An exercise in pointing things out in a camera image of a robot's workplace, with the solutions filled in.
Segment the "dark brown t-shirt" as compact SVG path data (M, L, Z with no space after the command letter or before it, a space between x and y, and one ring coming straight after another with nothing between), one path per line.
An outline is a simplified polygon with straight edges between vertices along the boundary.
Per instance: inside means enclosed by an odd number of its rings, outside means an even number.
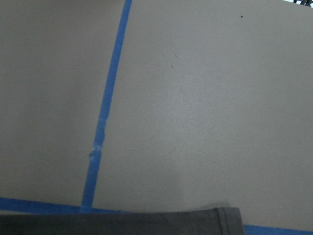
M157 213L2 215L2 235L243 235L238 208Z

